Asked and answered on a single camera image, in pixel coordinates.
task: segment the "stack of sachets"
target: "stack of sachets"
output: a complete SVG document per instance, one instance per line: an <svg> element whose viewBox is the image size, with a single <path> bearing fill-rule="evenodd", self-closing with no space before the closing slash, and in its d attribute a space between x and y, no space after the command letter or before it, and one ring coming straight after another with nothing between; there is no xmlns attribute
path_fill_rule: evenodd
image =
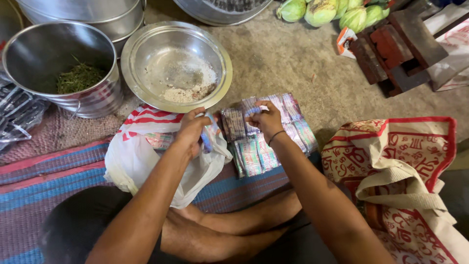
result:
<svg viewBox="0 0 469 264"><path fill-rule="evenodd" d="M280 166L261 131L245 122L245 118L251 113L260 113L267 109L265 106L256 106L256 101L271 101L280 110L283 128L306 155L318 147L316 138L291 93L243 99L239 109L227 108L221 111L223 127L228 142L232 143L230 150L235 157L240 178L259 175Z"/></svg>

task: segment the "person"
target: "person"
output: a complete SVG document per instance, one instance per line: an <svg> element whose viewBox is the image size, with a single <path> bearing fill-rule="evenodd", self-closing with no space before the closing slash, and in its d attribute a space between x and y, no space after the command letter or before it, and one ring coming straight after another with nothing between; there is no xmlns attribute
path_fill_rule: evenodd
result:
<svg viewBox="0 0 469 264"><path fill-rule="evenodd" d="M199 152L202 127L211 124L208 117L196 117L204 112L204 108L197 108L184 116L175 141L134 197L116 187L93 187L69 197L51 212L41 233L45 260L88 264L181 260L263 263L266 259L269 263L315 263L316 259L300 257L314 252L314 256L335 257L318 263L394 263L348 197L284 132L279 110L270 101L256 104L268 110L246 121L264 133L294 190L227 214L206 214L194 205L182 210L169 208L188 163ZM322 244L302 243L312 235L301 228L297 234L302 239L296 236L295 243L281 243L292 229L288 222L300 215L301 209L311 222L307 226L314 227ZM288 246L293 253L281 260Z"/></svg>

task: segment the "hand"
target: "hand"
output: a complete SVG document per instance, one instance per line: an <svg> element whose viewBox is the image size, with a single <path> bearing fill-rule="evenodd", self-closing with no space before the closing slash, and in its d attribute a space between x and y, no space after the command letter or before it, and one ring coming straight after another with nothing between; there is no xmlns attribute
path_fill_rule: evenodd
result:
<svg viewBox="0 0 469 264"><path fill-rule="evenodd" d="M270 101L257 101L256 105L264 105L269 110L262 110L260 114L251 114L246 118L246 122L260 129L264 133L265 141L269 143L273 135L283 130L280 111Z"/></svg>
<svg viewBox="0 0 469 264"><path fill-rule="evenodd" d="M196 115L204 112L205 108L199 107L185 114L181 120L181 129L174 140L175 145L184 148L184 150L189 150L192 154L192 158L199 153L199 139L202 128L205 125L212 124L212 121L207 116L196 117Z"/></svg>

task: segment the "dried herbs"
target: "dried herbs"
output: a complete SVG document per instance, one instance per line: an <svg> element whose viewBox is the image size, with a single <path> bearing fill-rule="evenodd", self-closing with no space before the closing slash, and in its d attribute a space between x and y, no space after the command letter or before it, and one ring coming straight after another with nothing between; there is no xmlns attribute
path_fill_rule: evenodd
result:
<svg viewBox="0 0 469 264"><path fill-rule="evenodd" d="M73 66L71 71L63 72L59 75L57 78L58 94L83 91L97 84L106 76L104 70L81 63L75 56L73 57L79 65Z"/></svg>

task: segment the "left hand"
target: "left hand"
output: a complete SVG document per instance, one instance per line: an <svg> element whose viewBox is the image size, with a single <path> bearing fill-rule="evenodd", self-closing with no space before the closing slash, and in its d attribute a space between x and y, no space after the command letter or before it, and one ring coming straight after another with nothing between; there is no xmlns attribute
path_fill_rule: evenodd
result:
<svg viewBox="0 0 469 264"><path fill-rule="evenodd" d="M211 125L212 121L207 116L196 115L204 113L205 108L199 107L189 113L185 114L181 120L181 129L176 135L175 143L177 142L180 146L187 148L194 158L197 156L200 150L199 138L202 133L202 128L205 125Z"/></svg>

